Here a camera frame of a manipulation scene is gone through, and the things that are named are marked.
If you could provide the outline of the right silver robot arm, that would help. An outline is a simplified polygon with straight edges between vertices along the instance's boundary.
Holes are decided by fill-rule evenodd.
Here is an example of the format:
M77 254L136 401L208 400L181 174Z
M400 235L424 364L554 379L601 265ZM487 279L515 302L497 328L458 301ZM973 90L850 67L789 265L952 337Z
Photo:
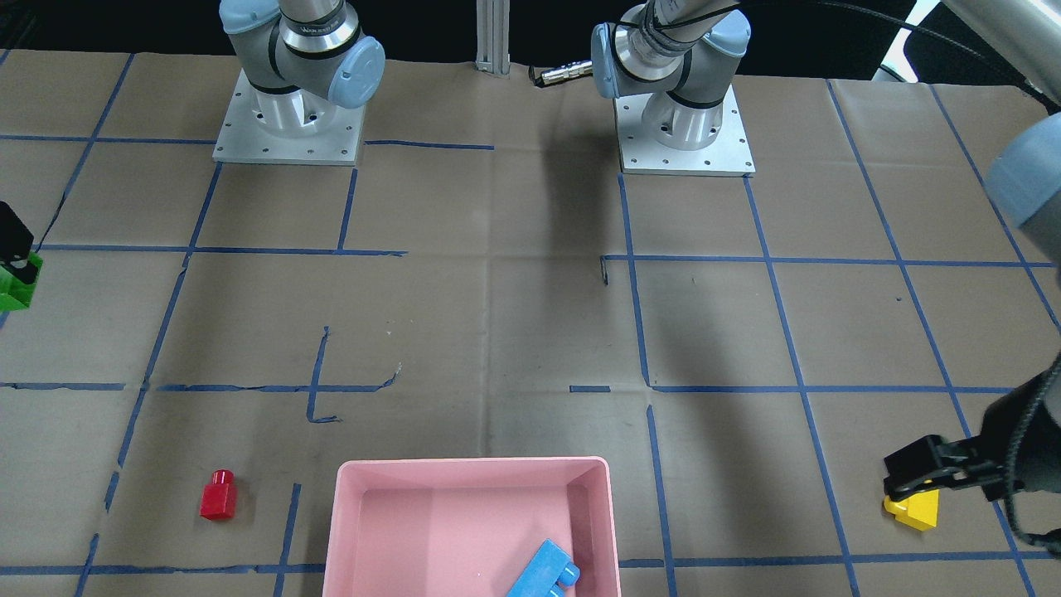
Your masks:
M234 56L14 51L2 68L2 261L52 248L174 252L348 220L385 54L347 1L223 1Z

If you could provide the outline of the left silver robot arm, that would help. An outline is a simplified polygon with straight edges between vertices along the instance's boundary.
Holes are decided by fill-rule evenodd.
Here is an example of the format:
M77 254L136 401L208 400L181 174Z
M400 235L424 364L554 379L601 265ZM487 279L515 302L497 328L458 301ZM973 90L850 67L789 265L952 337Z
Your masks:
M732 80L751 27L738 1L648 1L594 28L596 90L614 104L625 170L658 175L749 175L753 156ZM1053 262L1059 261L1059 117L1021 133L986 175L986 196ZM1059 366L1001 397L981 432L929 435L884 460L885 492L905 501L979 487L988 501L1059 491Z

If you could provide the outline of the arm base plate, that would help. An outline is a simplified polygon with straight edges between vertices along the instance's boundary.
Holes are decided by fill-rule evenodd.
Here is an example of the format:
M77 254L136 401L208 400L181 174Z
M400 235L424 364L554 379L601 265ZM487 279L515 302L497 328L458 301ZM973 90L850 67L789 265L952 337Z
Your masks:
M620 166L626 174L752 177L753 150L733 86L721 103L693 109L666 92L613 100Z
M212 157L243 165L356 166L366 109L345 109L306 90L271 95L236 80Z

